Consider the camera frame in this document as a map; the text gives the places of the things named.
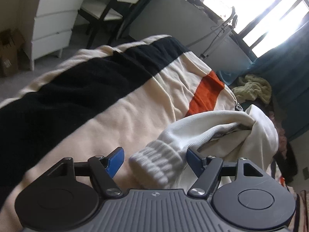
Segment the white zip-up jacket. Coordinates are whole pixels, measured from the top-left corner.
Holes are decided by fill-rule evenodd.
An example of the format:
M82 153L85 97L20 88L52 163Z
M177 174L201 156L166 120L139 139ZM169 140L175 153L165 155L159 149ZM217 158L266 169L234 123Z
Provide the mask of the white zip-up jacket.
M244 112L211 111L178 120L133 154L129 166L144 188L187 191L197 179L186 162L189 148L225 162L245 157L266 170L278 147L273 122L251 105Z

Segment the pale yellow knitted garment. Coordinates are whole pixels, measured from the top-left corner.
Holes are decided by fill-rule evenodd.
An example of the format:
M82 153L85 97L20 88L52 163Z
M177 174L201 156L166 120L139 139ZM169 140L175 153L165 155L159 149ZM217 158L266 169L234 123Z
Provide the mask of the pale yellow knitted garment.
M254 74L239 77L237 86L232 89L238 102L255 101L259 98L264 104L269 104L272 96L272 87L267 80Z

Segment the striped cream bed blanket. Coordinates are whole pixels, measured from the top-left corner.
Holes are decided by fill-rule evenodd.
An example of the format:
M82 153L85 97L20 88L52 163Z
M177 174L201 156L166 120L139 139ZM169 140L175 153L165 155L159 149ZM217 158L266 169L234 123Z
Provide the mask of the striped cream bed blanket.
M271 168L279 147L263 171L294 197L287 230L214 230L198 208L201 199L190 198L188 190L147 189L133 175L129 158L172 123L249 107L243 109L215 72L169 35L82 49L1 103L1 231L308 231L308 192L295 193ZM122 197L104 200L74 229L22 226L15 200L28 185L62 158L86 162L118 147L125 158L113 181Z

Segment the teal window curtain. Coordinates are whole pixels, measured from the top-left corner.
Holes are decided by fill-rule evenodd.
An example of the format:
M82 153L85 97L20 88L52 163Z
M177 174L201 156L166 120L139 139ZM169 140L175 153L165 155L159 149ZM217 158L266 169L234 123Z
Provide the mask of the teal window curtain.
M219 79L227 85L247 74L269 82L279 108L286 113L282 125L289 140L308 131L308 23L248 68L232 73L217 72Z

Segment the brown cardboard box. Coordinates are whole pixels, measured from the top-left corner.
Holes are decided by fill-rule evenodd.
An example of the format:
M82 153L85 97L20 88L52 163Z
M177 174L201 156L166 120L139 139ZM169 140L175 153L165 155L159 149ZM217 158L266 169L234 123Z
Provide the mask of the brown cardboard box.
M1 32L1 77L10 77L18 72L18 52L24 42L18 29Z

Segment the garment steamer stand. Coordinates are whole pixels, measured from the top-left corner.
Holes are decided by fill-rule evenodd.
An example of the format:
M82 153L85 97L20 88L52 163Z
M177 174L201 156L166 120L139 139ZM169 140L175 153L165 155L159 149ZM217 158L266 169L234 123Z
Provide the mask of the garment steamer stand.
M204 51L202 51L199 56L201 60L206 59L232 33L234 28L237 26L237 21L238 15L236 14L236 9L234 6L232 6L232 13L225 21L223 21L219 26L214 28L210 33L191 42L190 44L187 44L186 48L192 47L202 42L210 35L215 34L215 37L210 42L209 46Z

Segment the white drawer dresser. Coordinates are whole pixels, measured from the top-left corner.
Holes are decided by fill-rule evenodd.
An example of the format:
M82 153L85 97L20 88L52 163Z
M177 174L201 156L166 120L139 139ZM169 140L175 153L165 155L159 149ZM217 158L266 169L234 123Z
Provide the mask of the white drawer dresser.
M72 29L84 0L20 0L18 30L30 70L35 61L51 53L60 58L69 46Z

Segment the window with dark frame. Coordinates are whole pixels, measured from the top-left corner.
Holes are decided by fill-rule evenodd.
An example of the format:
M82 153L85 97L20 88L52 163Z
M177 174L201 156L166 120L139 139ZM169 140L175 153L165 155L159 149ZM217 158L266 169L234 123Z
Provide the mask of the window with dark frame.
M308 22L308 0L187 0L219 26L232 13L237 26L230 34L254 61L290 38Z

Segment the white chair dark frame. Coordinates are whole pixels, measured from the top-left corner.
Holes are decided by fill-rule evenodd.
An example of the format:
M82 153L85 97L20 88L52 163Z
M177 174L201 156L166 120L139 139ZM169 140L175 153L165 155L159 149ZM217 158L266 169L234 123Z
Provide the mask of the white chair dark frame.
M89 22L86 34L89 35L86 48L92 47L95 37L103 24L116 21L116 28L112 32L108 44L111 44L117 35L125 20L132 14L135 7L143 0L109 0L83 2L78 14Z

